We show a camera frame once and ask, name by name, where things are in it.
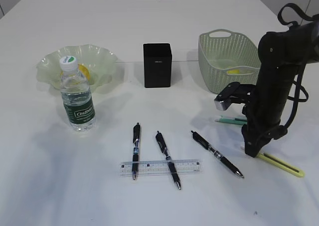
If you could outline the black blue right robot arm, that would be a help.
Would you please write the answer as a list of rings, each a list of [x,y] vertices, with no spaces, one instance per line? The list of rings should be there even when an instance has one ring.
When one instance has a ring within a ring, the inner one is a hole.
[[[319,60],[319,23],[286,32],[267,32],[259,42],[261,68],[248,103],[243,107],[245,153],[256,157],[272,139],[286,135],[300,102],[305,66]]]

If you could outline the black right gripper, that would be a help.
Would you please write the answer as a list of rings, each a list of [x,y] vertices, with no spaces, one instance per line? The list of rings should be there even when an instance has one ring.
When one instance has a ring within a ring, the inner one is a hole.
[[[276,125],[260,132],[252,125],[244,124],[241,128],[241,133],[244,138],[245,154],[255,158],[263,146],[272,139],[277,140],[285,136],[288,133],[288,129],[283,125]]]

